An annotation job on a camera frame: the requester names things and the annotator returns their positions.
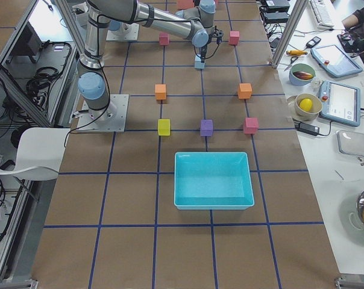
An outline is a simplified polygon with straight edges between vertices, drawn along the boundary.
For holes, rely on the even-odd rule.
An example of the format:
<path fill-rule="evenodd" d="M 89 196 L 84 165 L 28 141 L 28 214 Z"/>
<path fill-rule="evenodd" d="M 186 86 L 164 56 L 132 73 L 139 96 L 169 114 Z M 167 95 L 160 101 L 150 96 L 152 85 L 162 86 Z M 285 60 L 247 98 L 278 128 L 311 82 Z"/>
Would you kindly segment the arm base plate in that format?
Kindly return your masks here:
<path fill-rule="evenodd" d="M 111 21 L 107 33 L 108 42 L 135 42 L 139 36 L 139 24 Z"/>
<path fill-rule="evenodd" d="M 110 104 L 106 111 L 93 111 L 88 108 L 83 100 L 82 110 L 77 123 L 79 132 L 124 132 L 129 103 L 128 94 L 110 95 Z"/>

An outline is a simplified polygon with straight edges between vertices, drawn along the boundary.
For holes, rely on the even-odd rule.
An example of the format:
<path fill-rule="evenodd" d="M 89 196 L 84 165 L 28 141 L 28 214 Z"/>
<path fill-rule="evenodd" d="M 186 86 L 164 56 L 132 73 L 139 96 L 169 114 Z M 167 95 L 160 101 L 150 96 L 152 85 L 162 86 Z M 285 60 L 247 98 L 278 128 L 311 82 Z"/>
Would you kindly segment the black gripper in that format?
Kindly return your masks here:
<path fill-rule="evenodd" d="M 215 54 L 217 52 L 217 50 L 219 49 L 219 47 L 222 43 L 223 36 L 224 36 L 223 30 L 218 29 L 217 26 L 215 25 L 209 33 L 209 39 L 208 39 L 207 43 L 202 48 L 199 49 L 200 62 L 202 62 L 202 63 L 205 62 L 207 48 L 208 48 L 208 45 L 211 44 L 211 42 L 216 43 L 216 48 L 213 51 L 213 54 Z"/>

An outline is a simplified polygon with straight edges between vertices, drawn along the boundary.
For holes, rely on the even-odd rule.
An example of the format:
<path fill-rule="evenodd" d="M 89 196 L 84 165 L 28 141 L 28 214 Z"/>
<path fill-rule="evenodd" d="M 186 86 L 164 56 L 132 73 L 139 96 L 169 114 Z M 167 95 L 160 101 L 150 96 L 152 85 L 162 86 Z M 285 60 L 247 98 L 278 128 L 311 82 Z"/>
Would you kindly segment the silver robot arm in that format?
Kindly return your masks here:
<path fill-rule="evenodd" d="M 112 94 L 104 75 L 107 40 L 136 41 L 140 27 L 151 28 L 188 40 L 199 50 L 196 59 L 209 58 L 211 42 L 221 44 L 223 32 L 214 25 L 214 1 L 197 1 L 175 14 L 140 1 L 88 1 L 84 51 L 78 61 L 78 91 L 83 106 L 78 113 L 79 132 L 123 132 L 128 94 Z"/>
<path fill-rule="evenodd" d="M 116 20 L 111 20 L 108 30 L 115 35 L 125 35 L 130 32 L 131 25 Z"/>

